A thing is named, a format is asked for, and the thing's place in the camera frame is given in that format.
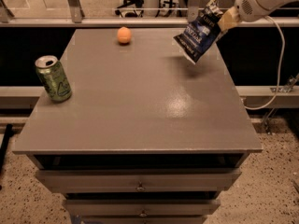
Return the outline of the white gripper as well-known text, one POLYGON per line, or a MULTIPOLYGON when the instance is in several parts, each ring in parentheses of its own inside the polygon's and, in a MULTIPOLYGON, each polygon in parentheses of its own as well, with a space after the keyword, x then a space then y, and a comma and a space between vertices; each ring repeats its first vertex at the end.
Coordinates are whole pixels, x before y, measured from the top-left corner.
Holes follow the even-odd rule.
POLYGON ((241 21, 257 21, 263 18, 266 12, 258 0, 235 0, 235 6, 224 12, 218 25, 224 32, 235 28, 241 21))

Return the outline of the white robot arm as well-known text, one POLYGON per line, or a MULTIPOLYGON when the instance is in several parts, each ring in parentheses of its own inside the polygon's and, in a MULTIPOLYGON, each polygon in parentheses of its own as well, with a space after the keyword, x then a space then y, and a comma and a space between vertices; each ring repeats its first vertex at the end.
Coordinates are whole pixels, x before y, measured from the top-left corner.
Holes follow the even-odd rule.
POLYGON ((240 22, 254 22, 276 9, 298 0, 235 0, 218 21, 222 31, 235 28, 240 22))

